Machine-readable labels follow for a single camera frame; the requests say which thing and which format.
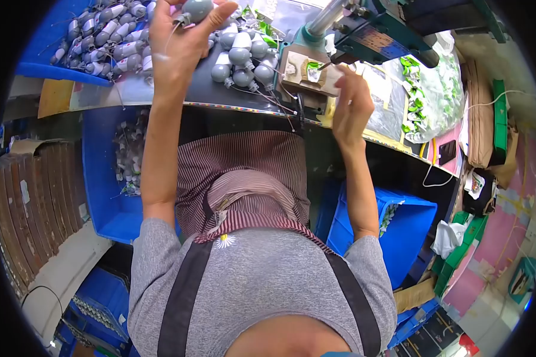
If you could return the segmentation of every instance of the daisy embroidery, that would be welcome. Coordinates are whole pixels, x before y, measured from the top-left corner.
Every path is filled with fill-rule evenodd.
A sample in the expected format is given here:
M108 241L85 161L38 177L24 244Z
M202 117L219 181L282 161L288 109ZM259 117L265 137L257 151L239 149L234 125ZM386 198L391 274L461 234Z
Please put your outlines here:
M216 247L219 249L226 248L226 247L231 246L235 241L236 241L236 238L234 236L223 234L216 241Z

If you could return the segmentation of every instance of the person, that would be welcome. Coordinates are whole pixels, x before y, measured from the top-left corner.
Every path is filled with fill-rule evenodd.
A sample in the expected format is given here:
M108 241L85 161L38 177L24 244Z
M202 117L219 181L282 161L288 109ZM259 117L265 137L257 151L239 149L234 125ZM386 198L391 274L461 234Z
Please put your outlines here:
M179 144L183 99L227 2L172 32L158 0L150 27L155 94L141 177L127 329L141 356L376 356L397 313L381 247L366 143L365 80L347 68L333 118L347 174L354 243L343 257L307 228L297 133L264 130ZM188 238L180 244L175 218Z

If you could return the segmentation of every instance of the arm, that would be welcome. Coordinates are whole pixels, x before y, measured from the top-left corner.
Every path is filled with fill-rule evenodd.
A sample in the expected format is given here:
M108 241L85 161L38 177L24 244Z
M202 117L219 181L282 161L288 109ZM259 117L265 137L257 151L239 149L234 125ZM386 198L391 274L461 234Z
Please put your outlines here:
M155 94L143 155L141 199L143 218L160 218L175 224L180 114L198 61L208 54L208 35L232 14L236 3L211 11L195 27L173 30L171 5L182 0L158 0L149 37L153 54Z
M333 133L341 150L347 173L348 216L354 241L366 235L379 236L379 216L373 182L365 156L366 142L361 137L374 106L367 82L350 69L337 67L345 76L333 120Z

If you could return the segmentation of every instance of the striped apron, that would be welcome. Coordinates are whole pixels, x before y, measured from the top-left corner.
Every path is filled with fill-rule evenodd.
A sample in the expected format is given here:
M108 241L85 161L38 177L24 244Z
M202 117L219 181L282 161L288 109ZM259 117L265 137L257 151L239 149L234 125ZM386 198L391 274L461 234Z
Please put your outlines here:
M326 254L356 319L366 356L379 354L375 316L346 262L306 226L303 139L284 131L250 131L199 139L178 148L175 216L193 237L173 284L158 356L184 356L188 324L213 241L251 227L292 230Z

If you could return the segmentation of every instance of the gray t-shirt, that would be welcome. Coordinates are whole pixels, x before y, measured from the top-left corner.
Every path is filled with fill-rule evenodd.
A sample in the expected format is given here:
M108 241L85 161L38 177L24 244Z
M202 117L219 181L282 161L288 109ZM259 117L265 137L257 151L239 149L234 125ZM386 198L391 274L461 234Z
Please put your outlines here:
M290 314L326 323L353 352L364 355L353 313L314 242L275 228L247 228L229 236L223 245L217 240L210 253L188 327L187 356L223 356L250 326ZM181 246L175 231L156 218L143 221L133 243L127 328L143 357L157 356L164 309L192 243L187 239ZM375 315L384 350L397 311L377 238L358 239L344 259Z

